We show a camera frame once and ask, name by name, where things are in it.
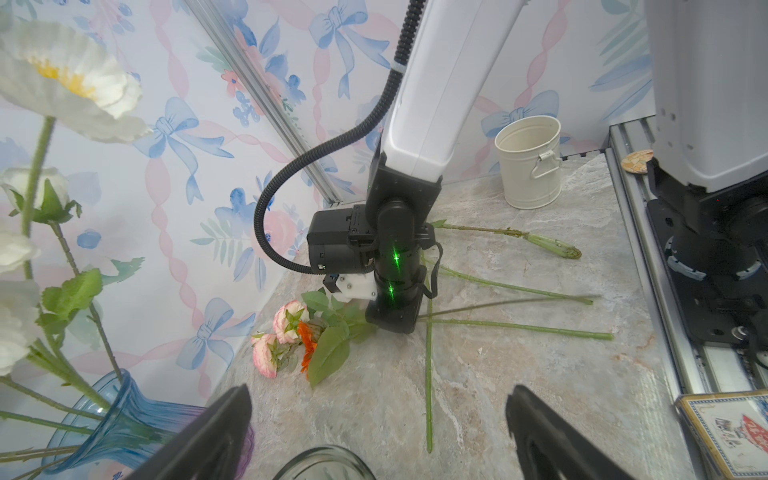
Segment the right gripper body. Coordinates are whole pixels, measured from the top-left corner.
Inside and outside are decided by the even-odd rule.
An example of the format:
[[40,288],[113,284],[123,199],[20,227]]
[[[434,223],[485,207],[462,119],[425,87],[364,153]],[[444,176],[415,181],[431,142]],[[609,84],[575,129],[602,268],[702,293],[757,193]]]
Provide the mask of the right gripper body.
[[375,286],[377,296],[366,308],[366,321],[389,332],[413,333],[424,296],[423,285],[404,288],[392,282],[376,282]]

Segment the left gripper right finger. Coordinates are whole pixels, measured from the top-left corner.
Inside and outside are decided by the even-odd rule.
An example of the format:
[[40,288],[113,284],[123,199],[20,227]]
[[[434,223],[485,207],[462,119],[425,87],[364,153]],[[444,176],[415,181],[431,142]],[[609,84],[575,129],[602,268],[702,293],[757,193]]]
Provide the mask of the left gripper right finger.
[[524,385],[508,396],[505,418],[525,479],[632,479]]

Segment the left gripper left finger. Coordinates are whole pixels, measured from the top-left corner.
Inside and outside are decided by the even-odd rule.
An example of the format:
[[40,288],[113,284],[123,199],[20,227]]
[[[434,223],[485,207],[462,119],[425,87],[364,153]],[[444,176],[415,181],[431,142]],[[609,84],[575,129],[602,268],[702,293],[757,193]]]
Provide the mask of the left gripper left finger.
[[193,418],[180,404],[146,399],[133,383],[122,385],[130,431],[160,449],[132,479],[234,479],[250,428],[248,388],[233,387]]

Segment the pink ranunculus spray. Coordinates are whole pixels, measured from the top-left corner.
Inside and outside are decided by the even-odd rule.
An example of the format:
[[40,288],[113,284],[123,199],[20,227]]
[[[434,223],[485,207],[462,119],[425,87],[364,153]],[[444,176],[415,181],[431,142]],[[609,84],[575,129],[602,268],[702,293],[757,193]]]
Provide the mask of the pink ranunculus spray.
[[[325,298],[332,297],[323,289],[310,292],[321,292]],[[262,376],[274,379],[278,376],[279,372],[283,370],[289,371],[296,365],[300,367],[301,371],[301,360],[304,357],[305,348],[300,344],[298,335],[289,322],[295,319],[296,314],[299,314],[300,318],[304,321],[309,318],[309,314],[304,311],[306,304],[303,299],[303,296],[307,293],[309,292],[303,293],[298,300],[293,300],[277,310],[273,317],[272,330],[270,332],[261,332],[253,336],[252,360],[258,373]],[[354,301],[346,303],[337,301],[342,304],[355,303],[359,305]],[[308,382],[311,387],[316,387],[328,377],[318,383],[309,380]]]

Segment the orange gerbera stem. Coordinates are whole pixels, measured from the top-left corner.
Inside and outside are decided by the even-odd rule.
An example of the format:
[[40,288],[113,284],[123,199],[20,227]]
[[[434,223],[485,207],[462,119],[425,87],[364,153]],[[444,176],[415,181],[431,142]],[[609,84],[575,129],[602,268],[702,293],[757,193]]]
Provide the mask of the orange gerbera stem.
[[[300,344],[305,348],[301,360],[301,371],[311,382],[338,371],[347,361],[351,343],[363,342],[377,333],[380,328],[364,319],[360,306],[355,303],[342,304],[335,298],[325,298],[321,292],[309,292],[303,296],[305,312],[309,318],[304,321],[299,314],[289,324],[294,327]],[[428,325],[461,325],[531,331],[566,337],[611,341],[614,335],[607,332],[593,332],[566,328],[545,327],[511,322],[460,320],[439,318],[435,313],[422,318]]]

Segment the blue purple glass vase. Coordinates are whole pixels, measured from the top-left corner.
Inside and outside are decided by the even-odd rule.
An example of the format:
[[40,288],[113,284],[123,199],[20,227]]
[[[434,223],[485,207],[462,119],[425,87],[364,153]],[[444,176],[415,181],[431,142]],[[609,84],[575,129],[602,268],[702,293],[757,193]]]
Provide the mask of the blue purple glass vase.
[[[127,398],[122,395],[124,383],[133,383],[143,394],[131,375],[124,370],[121,378],[109,373],[94,385],[96,392],[109,404],[108,407],[102,407],[85,396],[75,404],[76,411],[64,418],[63,426],[56,430],[47,445],[49,450],[57,449],[60,452],[49,453],[43,458],[41,466],[45,474],[59,474],[102,460],[117,462],[130,468],[133,473],[160,449],[158,444],[151,444],[147,439],[130,431],[134,422],[129,419]],[[196,405],[180,405],[183,405],[184,411],[193,418],[206,409]],[[250,427],[234,479],[240,479],[244,475],[252,458],[254,443],[254,432]],[[74,451],[69,454],[61,452],[66,447],[72,447]]]

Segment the clear glass vase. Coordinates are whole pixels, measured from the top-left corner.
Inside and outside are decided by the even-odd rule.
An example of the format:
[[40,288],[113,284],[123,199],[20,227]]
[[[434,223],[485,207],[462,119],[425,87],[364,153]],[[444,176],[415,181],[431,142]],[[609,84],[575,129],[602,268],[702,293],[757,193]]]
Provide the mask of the clear glass vase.
[[375,480],[368,465],[347,448],[324,445],[289,460],[274,480]]

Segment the small white flower spray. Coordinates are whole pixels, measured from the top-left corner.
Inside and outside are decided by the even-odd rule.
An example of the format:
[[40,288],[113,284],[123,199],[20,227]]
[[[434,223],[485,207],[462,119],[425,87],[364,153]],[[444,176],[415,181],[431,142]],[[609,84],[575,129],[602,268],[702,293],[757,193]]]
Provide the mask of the small white flower spray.
[[60,285],[41,288],[33,273],[41,251],[32,228],[51,228],[64,254],[71,253],[62,226],[80,216],[82,206],[71,196],[68,179],[45,164],[54,130],[62,125],[105,144],[147,137],[150,128],[133,114],[142,98],[140,83],[88,35],[57,22],[4,14],[1,97],[43,120],[30,164],[1,172],[10,213],[20,219],[17,230],[1,231],[1,381],[13,386],[12,371],[27,360],[108,408],[109,401],[62,351],[66,330],[81,312],[101,322],[95,299],[103,290],[103,275],[97,268],[75,268]]

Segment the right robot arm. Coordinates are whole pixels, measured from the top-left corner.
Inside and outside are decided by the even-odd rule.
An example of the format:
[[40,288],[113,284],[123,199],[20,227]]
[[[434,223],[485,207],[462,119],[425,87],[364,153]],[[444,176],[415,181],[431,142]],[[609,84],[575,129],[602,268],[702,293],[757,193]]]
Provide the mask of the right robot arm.
[[[414,1],[379,104],[322,155],[383,127],[366,202],[318,213],[310,227],[316,274],[373,283],[369,322],[414,330],[437,293],[419,253],[443,173],[504,42],[519,1]],[[767,262],[767,5],[763,1],[649,1],[657,130],[650,185],[675,213],[681,269],[736,276]]]

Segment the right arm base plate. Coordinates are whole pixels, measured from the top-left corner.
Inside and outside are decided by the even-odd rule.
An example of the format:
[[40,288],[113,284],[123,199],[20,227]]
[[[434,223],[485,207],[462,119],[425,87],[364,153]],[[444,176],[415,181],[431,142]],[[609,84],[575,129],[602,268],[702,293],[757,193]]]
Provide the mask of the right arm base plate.
[[662,264],[689,339],[731,346],[767,365],[767,271],[752,253],[721,240],[697,241],[659,200],[646,203]]

